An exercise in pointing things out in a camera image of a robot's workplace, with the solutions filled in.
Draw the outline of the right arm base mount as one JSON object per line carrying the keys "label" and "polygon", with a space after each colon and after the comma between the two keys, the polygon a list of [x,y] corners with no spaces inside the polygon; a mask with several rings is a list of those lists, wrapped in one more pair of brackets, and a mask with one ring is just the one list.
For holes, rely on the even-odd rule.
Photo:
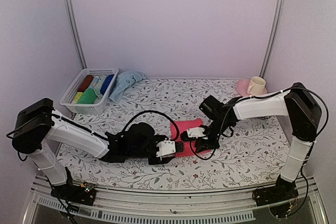
{"label": "right arm base mount", "polygon": [[270,186],[258,187],[252,192],[252,198],[257,206],[264,206],[269,204],[278,203],[284,200],[295,199],[299,193],[295,186]]}

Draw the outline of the pink towel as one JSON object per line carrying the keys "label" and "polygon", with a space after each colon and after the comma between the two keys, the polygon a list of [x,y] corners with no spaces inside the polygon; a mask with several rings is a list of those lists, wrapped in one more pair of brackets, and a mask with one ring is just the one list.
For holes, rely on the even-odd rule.
{"label": "pink towel", "polygon": [[[195,128],[195,127],[199,127],[203,125],[203,121],[200,118],[198,118],[196,120],[175,121],[175,124],[177,125],[180,134],[182,134],[187,129]],[[170,124],[170,128],[171,128],[171,137],[175,138],[177,131],[176,131],[175,126],[172,123]],[[194,156],[194,153],[192,152],[192,150],[196,151],[195,141],[192,142],[192,148],[190,147],[189,142],[182,141],[180,137],[177,138],[176,142],[182,142],[184,144],[184,151],[181,153],[176,153],[175,154],[176,157]]]}

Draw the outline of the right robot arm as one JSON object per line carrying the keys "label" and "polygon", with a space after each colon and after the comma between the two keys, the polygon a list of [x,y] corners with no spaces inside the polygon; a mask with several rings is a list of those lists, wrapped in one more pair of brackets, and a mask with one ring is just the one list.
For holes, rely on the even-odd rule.
{"label": "right robot arm", "polygon": [[313,145],[324,128],[319,127],[323,99],[300,83],[260,96],[235,97],[227,103],[208,96],[199,109],[211,120],[209,126],[189,128],[181,140],[189,142],[194,154],[219,147],[219,138],[238,121],[266,116],[286,116],[292,128],[292,142],[285,165],[271,190],[276,201],[291,194],[295,180],[309,160]]}

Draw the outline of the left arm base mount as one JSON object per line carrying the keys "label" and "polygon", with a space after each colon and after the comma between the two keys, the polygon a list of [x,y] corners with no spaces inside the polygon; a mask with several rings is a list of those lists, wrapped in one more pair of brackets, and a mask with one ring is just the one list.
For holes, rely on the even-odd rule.
{"label": "left arm base mount", "polygon": [[53,197],[86,206],[93,206],[97,193],[95,189],[87,189],[71,184],[51,185],[51,189]]}

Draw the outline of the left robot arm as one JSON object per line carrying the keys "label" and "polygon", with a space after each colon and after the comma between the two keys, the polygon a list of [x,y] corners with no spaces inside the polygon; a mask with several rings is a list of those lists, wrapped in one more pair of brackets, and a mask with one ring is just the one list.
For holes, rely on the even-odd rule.
{"label": "left robot arm", "polygon": [[166,164],[184,151],[177,138],[155,133],[146,123],[132,124],[117,134],[101,135],[54,109],[44,98],[18,113],[14,130],[6,134],[13,148],[27,155],[67,200],[78,195],[71,175],[56,159],[47,140],[70,145],[106,163],[124,163],[128,158],[146,158],[149,164]]}

